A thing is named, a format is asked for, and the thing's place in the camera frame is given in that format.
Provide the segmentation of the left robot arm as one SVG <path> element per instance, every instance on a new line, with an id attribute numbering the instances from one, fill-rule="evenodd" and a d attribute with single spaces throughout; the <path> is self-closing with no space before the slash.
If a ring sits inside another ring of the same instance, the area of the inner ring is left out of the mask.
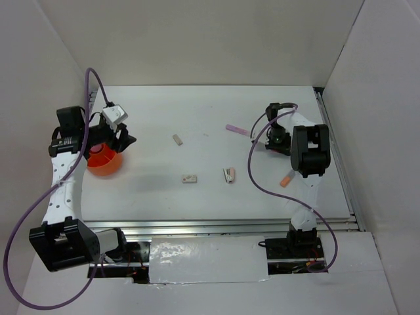
<path id="1" fill-rule="evenodd" d="M 59 109 L 56 114 L 59 126 L 49 146 L 53 191 L 41 226 L 30 230 L 29 241 L 50 272 L 97 263 L 103 255 L 124 261 L 130 247 L 122 230 L 93 232 L 83 221 L 81 197 L 91 148 L 108 146 L 119 154 L 136 141 L 124 124 L 127 112 L 109 102 L 98 124 L 89 128 L 79 106 Z"/>

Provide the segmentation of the beige eraser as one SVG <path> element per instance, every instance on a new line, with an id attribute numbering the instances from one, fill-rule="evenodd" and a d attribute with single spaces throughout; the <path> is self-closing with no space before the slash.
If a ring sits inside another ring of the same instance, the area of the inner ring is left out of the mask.
<path id="1" fill-rule="evenodd" d="M 176 142 L 178 146 L 181 146 L 183 144 L 183 141 L 180 139 L 178 135 L 173 135 L 173 140 Z"/>

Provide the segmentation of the orange highlighter marker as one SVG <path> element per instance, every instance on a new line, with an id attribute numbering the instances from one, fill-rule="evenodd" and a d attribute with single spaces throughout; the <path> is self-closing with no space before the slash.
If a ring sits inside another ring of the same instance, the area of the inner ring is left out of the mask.
<path id="1" fill-rule="evenodd" d="M 290 182 L 293 180 L 294 177 L 295 177 L 295 171 L 290 170 L 288 174 L 286 174 L 286 176 L 280 181 L 280 186 L 282 188 L 286 188 L 290 184 Z"/>

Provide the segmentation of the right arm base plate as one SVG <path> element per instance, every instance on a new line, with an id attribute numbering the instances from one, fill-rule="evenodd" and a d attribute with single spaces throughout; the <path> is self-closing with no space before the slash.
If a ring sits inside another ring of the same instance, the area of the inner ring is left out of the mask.
<path id="1" fill-rule="evenodd" d="M 310 271 L 323 270 L 325 262 L 321 239 L 310 247 L 290 249 L 285 238 L 265 239 L 258 243 L 266 251 L 268 274 L 306 274 Z"/>

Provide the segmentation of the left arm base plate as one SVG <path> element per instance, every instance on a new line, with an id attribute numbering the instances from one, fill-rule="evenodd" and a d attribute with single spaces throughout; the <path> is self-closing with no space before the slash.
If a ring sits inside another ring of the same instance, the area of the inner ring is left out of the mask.
<path id="1" fill-rule="evenodd" d="M 134 284 L 149 284 L 150 242 L 128 242 L 125 251 L 109 251 L 98 263 L 96 272 L 94 265 L 89 266 L 87 277 L 96 279 L 126 279 Z"/>

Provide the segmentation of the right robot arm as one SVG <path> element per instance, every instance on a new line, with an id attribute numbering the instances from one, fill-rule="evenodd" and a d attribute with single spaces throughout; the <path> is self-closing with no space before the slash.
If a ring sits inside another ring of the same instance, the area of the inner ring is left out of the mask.
<path id="1" fill-rule="evenodd" d="M 265 114 L 270 126 L 266 133 L 267 150 L 290 157 L 291 168 L 304 179 L 310 175 L 323 176 L 331 163 L 329 127 L 316 124 L 298 115 L 291 123 L 273 119 L 280 114 L 297 109 L 294 103 L 270 103 Z M 290 220 L 286 249 L 293 257 L 302 257 L 316 244 L 316 215 L 306 209 L 298 210 Z"/>

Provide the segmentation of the aluminium front rail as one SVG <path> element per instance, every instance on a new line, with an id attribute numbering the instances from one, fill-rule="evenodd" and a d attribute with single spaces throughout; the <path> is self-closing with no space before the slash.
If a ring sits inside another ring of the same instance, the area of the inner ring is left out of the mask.
<path id="1" fill-rule="evenodd" d="M 144 220 L 99 221 L 85 223 L 95 232 L 120 228 L 129 239 L 154 236 L 212 236 L 239 234 L 281 234 L 289 230 L 289 221 L 270 220 Z"/>

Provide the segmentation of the pink mini stapler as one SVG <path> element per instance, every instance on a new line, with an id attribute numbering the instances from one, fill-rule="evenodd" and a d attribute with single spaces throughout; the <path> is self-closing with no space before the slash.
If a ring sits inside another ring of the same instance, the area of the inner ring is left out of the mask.
<path id="1" fill-rule="evenodd" d="M 224 168 L 222 171 L 223 171 L 225 182 L 228 184 L 232 184 L 235 180 L 235 169 L 233 167 L 229 167 L 229 168 Z"/>

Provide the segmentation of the staples box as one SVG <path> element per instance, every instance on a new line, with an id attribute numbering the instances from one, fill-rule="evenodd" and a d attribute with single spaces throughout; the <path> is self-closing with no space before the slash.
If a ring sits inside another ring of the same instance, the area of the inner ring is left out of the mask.
<path id="1" fill-rule="evenodd" d="M 182 175 L 182 182 L 183 183 L 197 183 L 198 176 L 197 175 Z"/>

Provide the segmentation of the white cover sheet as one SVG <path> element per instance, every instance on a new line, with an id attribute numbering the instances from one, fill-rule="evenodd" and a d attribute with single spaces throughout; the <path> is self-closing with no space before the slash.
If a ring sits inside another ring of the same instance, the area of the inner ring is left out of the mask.
<path id="1" fill-rule="evenodd" d="M 269 279 L 262 236 L 153 238 L 152 284 L 263 282 Z"/>

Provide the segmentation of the lilac highlighter marker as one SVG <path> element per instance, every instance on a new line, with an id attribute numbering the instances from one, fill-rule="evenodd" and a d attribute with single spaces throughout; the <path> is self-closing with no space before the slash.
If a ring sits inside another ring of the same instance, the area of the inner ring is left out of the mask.
<path id="1" fill-rule="evenodd" d="M 245 130 L 245 129 L 242 129 L 242 128 L 239 128 L 230 124 L 226 124 L 225 129 L 227 131 L 231 131 L 233 133 L 237 133 L 239 135 L 243 135 L 246 137 L 250 137 L 250 134 L 251 134 L 248 130 Z"/>

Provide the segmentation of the orange round pen holder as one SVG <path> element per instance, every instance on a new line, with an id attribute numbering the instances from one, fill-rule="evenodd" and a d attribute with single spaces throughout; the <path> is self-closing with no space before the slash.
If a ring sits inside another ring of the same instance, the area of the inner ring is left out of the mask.
<path id="1" fill-rule="evenodd" d="M 98 177 L 116 173 L 123 164 L 123 154 L 110 149 L 106 144 L 102 145 L 102 150 L 97 154 L 92 154 L 89 151 L 87 160 L 87 170 Z"/>

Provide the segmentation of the pink round container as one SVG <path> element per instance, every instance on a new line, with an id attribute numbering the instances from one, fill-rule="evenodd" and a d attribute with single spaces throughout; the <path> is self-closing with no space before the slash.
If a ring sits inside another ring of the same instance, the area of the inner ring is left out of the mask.
<path id="1" fill-rule="evenodd" d="M 90 153 L 97 154 L 102 150 L 102 147 L 103 147 L 103 145 L 101 145 L 101 144 L 97 144 L 95 146 L 92 146 L 91 149 L 90 149 Z"/>

